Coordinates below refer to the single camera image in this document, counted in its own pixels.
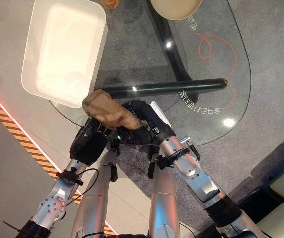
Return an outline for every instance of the black metal bar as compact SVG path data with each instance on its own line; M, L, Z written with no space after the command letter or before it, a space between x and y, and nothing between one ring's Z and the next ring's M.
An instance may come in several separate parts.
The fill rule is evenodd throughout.
M157 38L162 46L168 62L173 69L176 80L191 81L192 79L188 75L183 65L180 53L178 52L168 21L156 12L150 0L146 0L146 2L151 14L151 21L157 34Z
M200 93L217 91L225 88L226 86L227 85L223 78L217 78L196 81L144 84L137 86L109 87L102 88L102 90L109 93L112 98L116 99L173 94L181 91L198 95Z

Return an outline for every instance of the orange line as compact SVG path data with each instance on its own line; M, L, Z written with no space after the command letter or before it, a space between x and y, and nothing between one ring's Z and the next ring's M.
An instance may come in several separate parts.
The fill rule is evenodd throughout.
M238 65L237 52L236 52L236 50L234 49L234 47L232 46L232 44L231 44L228 40L226 40L225 38L223 38L223 37L220 37L220 36L217 36L217 35L206 35L206 36L203 36L202 34L200 34L200 33L198 33L198 32L195 32L195 34L196 34L196 35L199 35L199 36L202 38L201 41L200 41L200 43L199 43L199 45L198 45L198 55L199 55L199 57L200 57L201 59L203 59L203 60L207 59L207 58L208 58L209 56L211 56L211 54L212 54L212 47L211 47L211 43L210 43L210 41L209 41L209 38L210 38L210 37L217 38L217 39L219 39L219 40L221 40L221 41L224 41L227 45L229 45L229 47L231 48L231 50L232 50L232 52L233 52L233 56L234 56L234 66L233 66L233 68L232 68L230 74L225 77L225 83L226 83L226 84L230 87L230 89L232 90L232 92L233 92L233 97L232 97L231 102L230 102L229 104L227 104L225 107L223 107L223 109L226 109L226 108L230 107L230 106L233 104L233 102L234 102L235 99L236 99L236 95L237 95L237 94L236 94L236 89L235 89L235 87L234 87L231 83L228 82L228 79L235 73L236 68L237 68L237 65ZM207 54L206 56L203 56L203 55L202 55L202 51L201 51L203 41L206 41L206 43L208 44L208 47L209 47L209 52L208 52L208 54Z

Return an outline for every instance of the hazard stripe tape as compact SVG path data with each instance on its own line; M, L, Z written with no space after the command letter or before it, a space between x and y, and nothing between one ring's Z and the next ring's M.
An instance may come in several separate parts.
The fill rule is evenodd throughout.
M54 165L54 163L49 159L44 151L36 144L35 141L23 130L23 128L17 123L17 121L10 115L10 113L4 108L0 103L0 121L7 128L7 130L15 137L15 139L24 147L24 149L35 159L35 161L47 172L47 174L56 180L57 172L59 168ZM72 197L76 199L80 193L77 191ZM76 199L74 202L79 205L81 203L82 197ZM117 235L117 233L110 227L110 225L105 224L104 233L108 235Z

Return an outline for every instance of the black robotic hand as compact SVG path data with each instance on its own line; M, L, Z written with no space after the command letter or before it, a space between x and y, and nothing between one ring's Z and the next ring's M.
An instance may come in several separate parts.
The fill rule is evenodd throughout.
M108 143L112 130L105 128L95 118L88 119L73 141L69 155L88 166L96 162Z
M169 125L164 123L150 104L145 101L131 100L122 104L127 110L142 121L146 121L149 128L130 131L124 127L117 128L121 139L130 144L159 145L165 139L175 136Z

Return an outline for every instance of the wire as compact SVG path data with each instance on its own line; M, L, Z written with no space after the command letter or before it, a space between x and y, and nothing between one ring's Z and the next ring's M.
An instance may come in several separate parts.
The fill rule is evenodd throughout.
M193 236L194 236L194 238L196 238L196 236L195 236L195 234L194 234L194 232L192 232L192 230L191 229L189 229L190 230L190 232L193 234Z
M10 223L7 223L6 221L3 221L5 224L7 224L9 227L17 230L18 232L20 232L21 230L19 228L16 228L15 226L12 226Z
M85 237L89 237L89 236L93 236L93 235L98 235L98 234L104 234L103 232L95 232L95 233L90 233L90 234L86 234L84 235L82 238L85 238Z
M83 196L86 192L88 192L89 190L91 190L91 188L96 184L97 182L97 179L99 177L99 170L98 169L95 169L95 168L90 168L90 169L87 169L87 170L84 170L82 171L81 173L79 173L78 175L80 174L83 174L84 172L87 172L89 170L96 170L97 171L97 177L96 179L94 180L92 186L90 186L90 188L88 188L83 194L79 195L78 197L76 197L75 199L73 199L72 201L70 201L69 203L66 204L66 206L68 206L69 204L73 203L74 201L76 201L78 198L80 198L81 196Z

